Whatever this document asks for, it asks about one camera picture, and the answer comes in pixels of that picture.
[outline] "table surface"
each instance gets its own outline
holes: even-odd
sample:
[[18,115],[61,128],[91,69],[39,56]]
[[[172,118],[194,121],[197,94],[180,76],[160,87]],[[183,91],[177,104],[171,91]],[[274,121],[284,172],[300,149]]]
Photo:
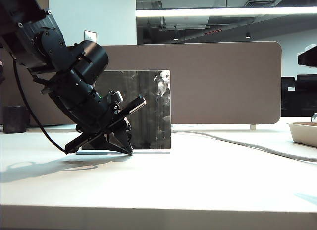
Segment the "table surface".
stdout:
[[[257,130],[248,130],[248,125],[173,128],[203,129],[219,137],[317,158],[316,148],[293,142],[287,125],[293,121],[309,118],[282,118],[277,124],[257,125]],[[60,145],[77,135],[68,129],[50,131]],[[6,208],[9,212],[36,206],[317,213],[317,164],[196,134],[175,133],[171,141],[170,154],[66,156],[37,129],[1,134],[2,213]],[[19,226],[4,219],[2,224]]]

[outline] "white wall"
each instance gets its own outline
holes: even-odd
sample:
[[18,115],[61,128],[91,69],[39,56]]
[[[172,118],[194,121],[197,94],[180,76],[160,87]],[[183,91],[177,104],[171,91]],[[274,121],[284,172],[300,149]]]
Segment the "white wall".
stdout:
[[309,68],[297,64],[297,53],[303,52],[310,44],[317,44],[317,29],[288,33],[261,39],[262,41],[277,41],[282,46],[282,76],[297,74],[317,74],[317,68]]
[[97,32],[100,45],[136,44],[136,0],[49,0],[66,44],[84,40],[84,30]]

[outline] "black cable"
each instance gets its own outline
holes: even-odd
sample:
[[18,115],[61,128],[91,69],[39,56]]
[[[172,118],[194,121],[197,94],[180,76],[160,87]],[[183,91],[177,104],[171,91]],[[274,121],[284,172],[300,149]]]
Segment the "black cable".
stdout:
[[13,70],[14,70],[14,75],[15,75],[15,80],[16,80],[16,84],[18,85],[20,94],[22,96],[23,102],[26,106],[26,108],[29,110],[32,118],[34,119],[34,121],[36,122],[36,124],[39,126],[39,128],[41,129],[42,133],[45,135],[45,137],[54,145],[56,146],[59,150],[61,150],[62,152],[65,152],[65,150],[63,148],[61,148],[56,142],[54,142],[51,137],[48,135],[48,133],[45,131],[45,129],[43,128],[43,126],[41,125],[40,121],[36,118],[35,114],[33,113],[33,111],[31,110],[31,107],[28,103],[28,101],[26,100],[23,88],[21,86],[21,82],[20,82],[20,78],[19,78],[19,74],[18,74],[18,70],[16,68],[16,61],[15,59],[13,59]]

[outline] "transparent acrylic sheet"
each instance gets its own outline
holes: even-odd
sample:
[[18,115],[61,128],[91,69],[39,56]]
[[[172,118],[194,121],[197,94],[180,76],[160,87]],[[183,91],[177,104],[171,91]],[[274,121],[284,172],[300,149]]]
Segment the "transparent acrylic sheet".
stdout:
[[[98,78],[95,89],[105,96],[109,90],[120,91],[124,101],[120,107],[142,94],[147,104],[128,116],[132,126],[133,149],[170,149],[170,72],[169,70],[104,71]],[[89,154],[93,148],[86,144],[78,154]],[[135,153],[156,153],[135,151]],[[94,154],[109,154],[101,150]]]

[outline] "ceiling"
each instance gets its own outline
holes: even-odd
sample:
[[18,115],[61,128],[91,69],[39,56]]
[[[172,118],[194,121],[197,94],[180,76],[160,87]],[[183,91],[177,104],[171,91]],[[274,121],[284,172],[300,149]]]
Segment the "ceiling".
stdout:
[[[219,8],[219,7],[290,7],[316,6],[317,0],[137,0],[137,9]],[[228,36],[249,30],[270,29],[291,23],[311,23],[312,16],[197,16],[137,18],[138,44],[227,41]]]

